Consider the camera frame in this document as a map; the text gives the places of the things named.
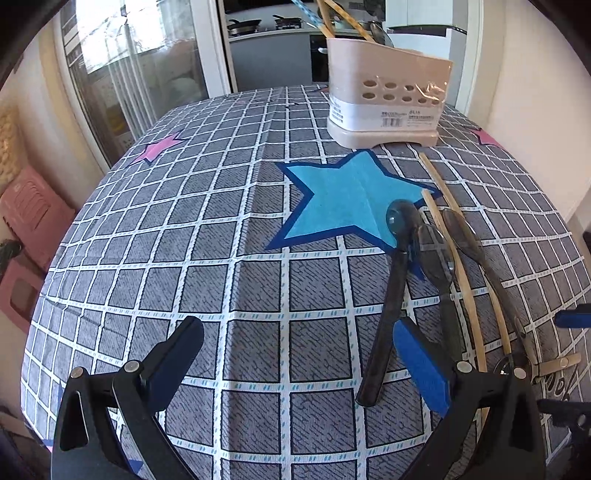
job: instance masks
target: screw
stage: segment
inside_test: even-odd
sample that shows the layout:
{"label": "screw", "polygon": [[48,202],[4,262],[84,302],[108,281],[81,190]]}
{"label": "screw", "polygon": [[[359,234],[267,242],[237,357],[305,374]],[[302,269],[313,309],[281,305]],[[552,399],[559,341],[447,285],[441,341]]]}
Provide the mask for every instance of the screw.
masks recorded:
{"label": "screw", "polygon": [[521,367],[517,367],[513,370],[513,374],[519,378],[520,380],[523,380],[525,377],[527,377],[527,373],[525,370],[523,370]]}
{"label": "screw", "polygon": [[127,362],[125,364],[125,366],[123,367],[123,369],[129,374],[132,374],[133,372],[137,372],[138,368],[139,368],[139,362],[137,360],[132,360],[130,362]]}
{"label": "screw", "polygon": [[462,361],[462,362],[458,362],[458,363],[457,363],[457,365],[456,365],[456,368],[457,368],[457,369],[458,369],[460,372],[462,372],[463,374],[468,374],[468,373],[470,373],[470,372],[472,371],[472,366],[471,366],[471,364],[470,364],[470,363],[468,363],[468,362],[464,362],[464,361]]}
{"label": "screw", "polygon": [[78,377],[81,377],[83,373],[84,373],[84,370],[82,369],[82,367],[76,367],[76,368],[72,369],[70,376],[72,378],[78,378]]}

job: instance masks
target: black plastic spoon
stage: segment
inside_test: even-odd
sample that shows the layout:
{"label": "black plastic spoon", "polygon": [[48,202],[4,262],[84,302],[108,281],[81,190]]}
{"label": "black plastic spoon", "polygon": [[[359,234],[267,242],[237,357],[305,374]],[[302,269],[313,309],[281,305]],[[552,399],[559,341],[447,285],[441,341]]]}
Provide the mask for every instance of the black plastic spoon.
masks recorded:
{"label": "black plastic spoon", "polygon": [[384,375],[388,368],[390,351],[392,349],[392,329],[394,322],[400,318],[402,301],[404,300],[404,286],[408,270],[408,247],[413,239],[414,231],[421,222],[417,208],[408,200],[395,200],[388,207],[386,222],[389,230],[395,236],[397,246],[390,255],[390,275],[382,314],[379,318],[378,330],[374,337],[374,345],[365,370],[356,402],[362,407],[372,407],[378,401]]}
{"label": "black plastic spoon", "polygon": [[463,352],[462,330],[450,292],[456,270],[452,253],[439,230],[425,224],[417,228],[414,251],[423,273],[439,292],[443,346],[452,360],[459,362]]}
{"label": "black plastic spoon", "polygon": [[521,345],[522,350],[525,352],[529,362],[532,365],[536,365],[538,361],[537,355],[535,353],[535,347],[527,337],[523,324],[521,323],[519,315],[515,310],[515,306],[509,298],[509,294],[503,287],[499,275],[496,274],[495,270],[484,256],[482,247],[478,243],[478,240],[470,228],[470,225],[468,225],[466,220],[460,214],[454,212],[453,210],[446,209],[442,212],[442,215],[447,229],[449,230],[449,233],[457,247],[462,250],[466,256],[473,259],[482,267],[482,270],[486,275],[486,279],[489,281],[492,289],[499,299],[499,303],[501,304],[503,312],[509,320],[514,332],[517,334],[517,340]]}

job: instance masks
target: table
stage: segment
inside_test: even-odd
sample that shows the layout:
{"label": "table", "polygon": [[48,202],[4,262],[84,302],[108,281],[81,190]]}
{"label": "table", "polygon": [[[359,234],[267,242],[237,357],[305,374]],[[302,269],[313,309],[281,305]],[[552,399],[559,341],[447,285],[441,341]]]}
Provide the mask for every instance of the table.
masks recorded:
{"label": "table", "polygon": [[[387,256],[355,235],[265,250],[301,198],[274,162],[334,163],[350,153],[330,139],[327,115],[317,86],[204,100],[162,117],[105,176],[63,239],[27,341],[21,403],[42,438],[53,438],[73,367],[110,372],[142,359],[190,313],[204,322],[205,343],[160,421],[199,478],[400,475],[437,423],[404,365],[392,357],[376,407],[353,400]],[[591,400],[591,338],[551,321],[591,301],[583,259],[535,181],[475,128],[447,106],[436,148],[374,152],[390,171],[424,183],[432,181],[418,153],[435,162],[534,329],[538,354],[581,352],[571,396]],[[154,146],[163,139],[164,150]],[[468,266],[492,369],[502,356],[499,332],[482,275]],[[409,275],[407,312],[432,339],[436,295]],[[559,376],[567,381],[571,371]],[[536,394],[553,397],[556,383],[536,385]],[[126,454],[140,460],[121,418],[113,419]],[[567,430],[542,422],[552,457]],[[478,420],[456,474],[480,427]]]}

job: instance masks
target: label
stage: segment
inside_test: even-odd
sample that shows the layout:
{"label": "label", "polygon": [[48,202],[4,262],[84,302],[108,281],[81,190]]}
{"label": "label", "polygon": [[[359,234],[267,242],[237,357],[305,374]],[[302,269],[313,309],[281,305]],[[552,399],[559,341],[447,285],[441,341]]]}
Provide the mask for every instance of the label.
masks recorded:
{"label": "label", "polygon": [[347,103],[330,96],[330,119],[352,132],[435,130],[443,105],[406,106]]}

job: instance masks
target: gray plaid tablecloth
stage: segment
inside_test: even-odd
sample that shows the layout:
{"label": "gray plaid tablecloth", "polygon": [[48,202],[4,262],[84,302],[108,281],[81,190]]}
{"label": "gray plaid tablecloth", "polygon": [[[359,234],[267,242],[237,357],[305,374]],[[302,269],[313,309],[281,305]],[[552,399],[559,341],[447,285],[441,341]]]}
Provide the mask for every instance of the gray plaid tablecloth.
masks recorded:
{"label": "gray plaid tablecloth", "polygon": [[[34,312],[21,402],[42,438],[53,438],[73,367],[117,370],[194,314],[205,343],[160,421],[200,479],[398,478],[437,418],[394,358],[378,405],[365,410],[353,400],[381,311],[387,256],[354,235],[265,250],[301,198],[274,162],[334,163],[350,153],[326,131],[328,108],[315,86],[177,108],[106,175],[63,239]],[[583,259],[535,181],[469,128],[477,127],[446,107],[436,148],[374,151],[389,171],[424,183],[432,181],[418,153],[435,162],[534,331],[538,354],[583,354],[571,397],[590,401],[591,338],[551,321],[591,301]],[[175,132],[190,140],[130,166]],[[492,369],[502,356],[499,332],[482,275],[465,260]],[[407,287],[408,315],[439,339],[437,292],[412,274]],[[471,346],[466,356],[474,361]],[[562,382],[573,369],[559,375]],[[562,382],[544,381],[536,394],[552,398]],[[128,457],[140,460],[120,416],[112,417]],[[546,417],[542,423],[551,458],[567,430]],[[455,474],[479,429],[477,419]],[[146,467],[140,475],[147,478]]]}

